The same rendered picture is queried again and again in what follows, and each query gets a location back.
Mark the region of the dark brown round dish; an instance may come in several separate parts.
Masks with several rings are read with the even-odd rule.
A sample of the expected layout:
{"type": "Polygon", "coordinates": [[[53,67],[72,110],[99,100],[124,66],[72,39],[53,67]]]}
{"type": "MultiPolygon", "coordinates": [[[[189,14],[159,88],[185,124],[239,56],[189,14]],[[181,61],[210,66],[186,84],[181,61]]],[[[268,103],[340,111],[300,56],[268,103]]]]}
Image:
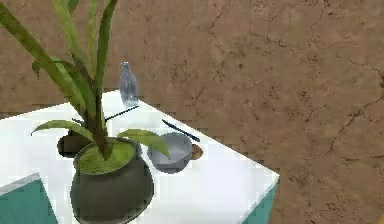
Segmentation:
{"type": "Polygon", "coordinates": [[[87,138],[74,131],[69,131],[67,135],[59,139],[57,150],[62,157],[73,158],[88,144],[90,141],[87,138]]]}

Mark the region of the white teal table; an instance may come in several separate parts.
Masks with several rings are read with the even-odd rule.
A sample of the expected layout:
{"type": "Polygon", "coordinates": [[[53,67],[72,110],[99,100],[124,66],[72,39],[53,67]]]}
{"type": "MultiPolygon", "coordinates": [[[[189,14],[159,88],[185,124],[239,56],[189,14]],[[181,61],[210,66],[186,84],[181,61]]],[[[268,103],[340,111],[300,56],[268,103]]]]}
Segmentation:
{"type": "MultiPolygon", "coordinates": [[[[104,116],[128,109],[119,92],[103,95],[104,116]]],[[[180,172],[157,170],[143,145],[140,154],[154,180],[148,207],[128,224],[267,224],[275,186],[274,171],[225,145],[139,102],[139,108],[106,122],[108,134],[129,129],[158,135],[178,132],[164,119],[200,138],[203,150],[180,172]]],[[[57,143],[67,129],[35,131],[54,119],[75,121],[69,103],[0,119],[0,224],[79,224],[73,216],[70,188],[75,168],[72,159],[59,155],[57,143]]]]}

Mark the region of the black thin stick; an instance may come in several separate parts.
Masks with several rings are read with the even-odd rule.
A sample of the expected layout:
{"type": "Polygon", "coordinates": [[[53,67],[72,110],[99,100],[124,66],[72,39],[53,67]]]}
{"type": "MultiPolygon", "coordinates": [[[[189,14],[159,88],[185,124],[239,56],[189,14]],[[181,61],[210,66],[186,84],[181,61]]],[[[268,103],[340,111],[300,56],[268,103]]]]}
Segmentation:
{"type": "Polygon", "coordinates": [[[129,112],[129,111],[132,111],[132,110],[134,110],[134,109],[137,109],[137,108],[139,108],[139,105],[130,107],[130,108],[128,108],[128,109],[126,109],[126,110],[124,110],[124,111],[121,111],[121,112],[119,112],[119,113],[117,113],[117,114],[114,114],[114,115],[112,115],[112,116],[106,117],[106,118],[104,118],[104,121],[107,122],[107,121],[109,121],[109,120],[111,120],[111,119],[113,119],[113,118],[119,117],[119,116],[121,116],[121,115],[123,115],[123,114],[125,114],[125,113],[127,113],[127,112],[129,112]]]}
{"type": "Polygon", "coordinates": [[[199,137],[197,137],[197,136],[195,136],[195,135],[193,135],[193,134],[191,134],[191,133],[189,133],[189,132],[187,132],[187,131],[182,130],[181,128],[175,126],[174,124],[171,124],[170,122],[168,122],[168,121],[166,121],[166,120],[164,120],[164,119],[161,119],[161,120],[162,120],[162,122],[163,122],[164,124],[166,124],[168,127],[170,127],[170,128],[172,128],[172,129],[174,129],[174,130],[176,130],[176,131],[179,131],[179,132],[183,133],[184,135],[190,137],[191,139],[193,139],[193,140],[196,141],[196,142],[200,142],[200,138],[199,138],[199,137]]]}

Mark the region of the grey bowl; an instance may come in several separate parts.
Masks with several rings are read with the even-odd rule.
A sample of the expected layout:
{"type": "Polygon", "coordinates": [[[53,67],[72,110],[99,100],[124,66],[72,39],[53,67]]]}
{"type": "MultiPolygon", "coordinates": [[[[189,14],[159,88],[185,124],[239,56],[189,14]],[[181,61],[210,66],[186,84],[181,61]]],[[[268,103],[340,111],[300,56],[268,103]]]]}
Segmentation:
{"type": "Polygon", "coordinates": [[[192,158],[192,142],[189,137],[178,132],[161,135],[168,146],[169,156],[148,149],[147,155],[153,166],[164,173],[174,174],[182,171],[192,158]]]}

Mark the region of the clear glass bottle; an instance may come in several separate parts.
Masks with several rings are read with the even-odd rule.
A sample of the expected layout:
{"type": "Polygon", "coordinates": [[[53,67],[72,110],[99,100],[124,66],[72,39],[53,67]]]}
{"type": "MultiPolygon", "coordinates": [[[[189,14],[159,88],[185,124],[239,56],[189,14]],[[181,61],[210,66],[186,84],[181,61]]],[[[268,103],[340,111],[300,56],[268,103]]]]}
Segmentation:
{"type": "Polygon", "coordinates": [[[120,95],[122,102],[127,107],[138,104],[138,85],[128,62],[121,63],[120,95]]]}

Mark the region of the brown sesame seed bagel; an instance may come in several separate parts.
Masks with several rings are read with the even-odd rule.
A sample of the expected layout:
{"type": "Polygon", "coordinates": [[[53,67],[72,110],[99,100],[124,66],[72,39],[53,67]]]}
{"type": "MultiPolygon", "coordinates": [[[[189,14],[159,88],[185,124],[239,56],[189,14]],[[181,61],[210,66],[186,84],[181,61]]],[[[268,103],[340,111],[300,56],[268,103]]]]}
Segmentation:
{"type": "Polygon", "coordinates": [[[203,150],[196,144],[192,145],[192,160],[198,160],[203,155],[203,150]]]}

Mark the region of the green house plant dark pot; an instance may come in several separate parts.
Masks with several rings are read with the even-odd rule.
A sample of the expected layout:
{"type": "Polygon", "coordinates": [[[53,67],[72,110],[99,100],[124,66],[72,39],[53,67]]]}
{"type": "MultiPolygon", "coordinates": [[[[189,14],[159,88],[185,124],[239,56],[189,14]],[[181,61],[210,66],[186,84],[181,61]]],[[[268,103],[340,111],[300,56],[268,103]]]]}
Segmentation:
{"type": "Polygon", "coordinates": [[[82,122],[54,119],[34,129],[67,129],[88,144],[73,160],[70,188],[74,218],[79,224],[128,224],[151,203],[155,186],[148,164],[140,154],[145,145],[167,156],[166,142],[145,129],[129,128],[116,136],[107,131],[102,104],[112,18],[118,0],[108,0],[101,21],[95,23],[98,0],[89,0],[88,47],[81,46],[73,21],[78,0],[51,0],[65,35],[71,59],[51,56],[9,8],[0,2],[0,26],[31,55],[32,70],[45,71],[82,122]]]}

